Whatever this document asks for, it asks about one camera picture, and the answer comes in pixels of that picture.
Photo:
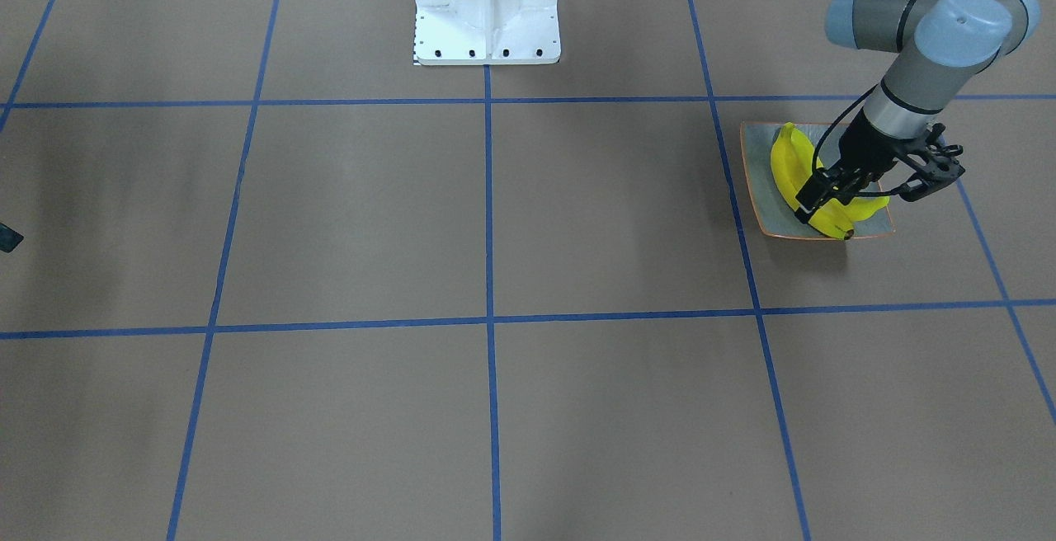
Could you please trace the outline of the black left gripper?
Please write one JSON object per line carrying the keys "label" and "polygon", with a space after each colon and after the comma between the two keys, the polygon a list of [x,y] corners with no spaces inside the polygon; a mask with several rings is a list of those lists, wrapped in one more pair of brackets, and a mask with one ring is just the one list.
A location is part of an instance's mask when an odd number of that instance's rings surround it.
{"label": "black left gripper", "polygon": [[[917,136],[930,127],[924,124]],[[870,198],[861,198],[860,193],[868,191],[872,181],[893,169],[898,162],[895,147],[900,142],[905,139],[895,139],[879,131],[866,111],[860,109],[838,139],[840,158],[833,168],[813,170],[797,191],[794,214],[816,214],[826,208],[864,213],[869,209]],[[838,199],[838,191],[847,191],[855,198]]]}

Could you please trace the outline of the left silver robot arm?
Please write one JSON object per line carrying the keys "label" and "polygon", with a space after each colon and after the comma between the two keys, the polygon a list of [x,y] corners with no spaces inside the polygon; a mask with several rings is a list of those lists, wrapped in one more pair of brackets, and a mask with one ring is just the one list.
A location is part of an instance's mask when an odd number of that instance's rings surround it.
{"label": "left silver robot arm", "polygon": [[912,202],[964,173],[962,149],[941,142],[936,117],[974,75],[1022,46],[1041,22],[1038,0],[833,0],[835,45],[894,53],[885,75],[850,109],[840,157],[813,169],[791,203],[802,222],[829,200],[850,203],[902,162],[912,173],[893,194]]}

